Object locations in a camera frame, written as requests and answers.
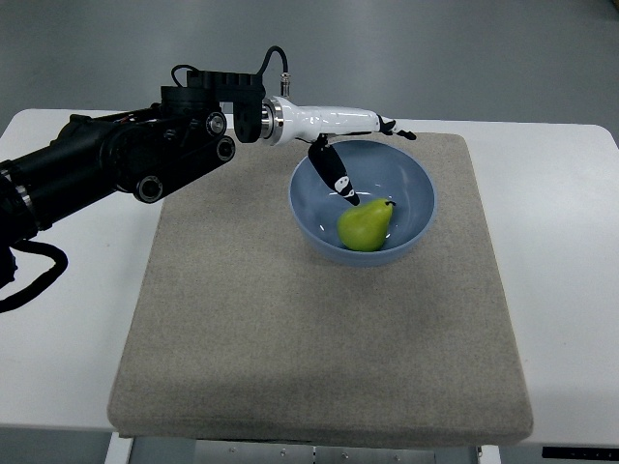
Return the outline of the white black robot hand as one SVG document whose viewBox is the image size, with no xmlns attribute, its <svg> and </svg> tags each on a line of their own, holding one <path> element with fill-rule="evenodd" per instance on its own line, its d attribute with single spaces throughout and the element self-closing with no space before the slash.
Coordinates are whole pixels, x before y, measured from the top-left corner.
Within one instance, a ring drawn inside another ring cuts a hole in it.
<svg viewBox="0 0 619 464">
<path fill-rule="evenodd" d="M 396 120 L 360 108 L 298 106 L 283 97 L 263 101 L 261 138 L 272 146 L 293 140 L 309 144 L 310 164 L 323 183 L 353 206 L 360 204 L 347 169 L 330 144 L 333 136 L 382 133 L 414 140 L 417 135 Z"/>
</svg>

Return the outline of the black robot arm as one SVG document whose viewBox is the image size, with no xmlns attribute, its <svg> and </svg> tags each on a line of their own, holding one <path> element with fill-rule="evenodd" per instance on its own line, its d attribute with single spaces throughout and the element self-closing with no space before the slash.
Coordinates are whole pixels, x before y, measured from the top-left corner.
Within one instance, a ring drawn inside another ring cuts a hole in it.
<svg viewBox="0 0 619 464">
<path fill-rule="evenodd" d="M 15 251 L 53 266 L 1 302 L 4 312 L 32 301 L 67 270 L 56 246 L 35 241 L 55 222 L 115 191 L 155 203 L 235 155 L 236 142 L 259 139 L 267 49 L 255 73 L 206 72 L 186 66 L 184 83 L 162 87 L 161 102 L 103 117 L 74 114 L 48 146 L 1 163 L 1 283 L 15 279 Z"/>
</svg>

